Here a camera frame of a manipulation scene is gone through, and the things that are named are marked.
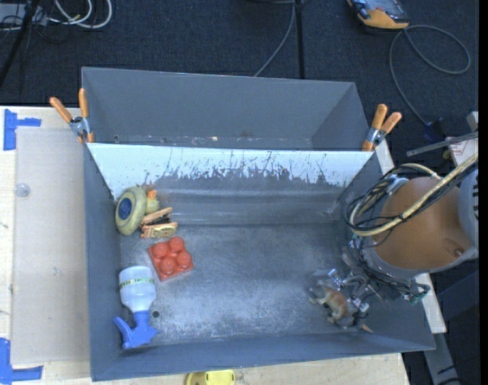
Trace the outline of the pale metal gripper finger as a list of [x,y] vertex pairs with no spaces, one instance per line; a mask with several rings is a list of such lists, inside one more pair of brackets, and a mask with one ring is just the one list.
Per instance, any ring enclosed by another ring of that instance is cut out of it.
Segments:
[[315,271],[315,281],[318,286],[332,290],[342,290],[345,287],[344,280],[337,269]]
[[367,327],[369,304],[361,302],[359,305],[354,302],[347,302],[342,316],[343,327]]

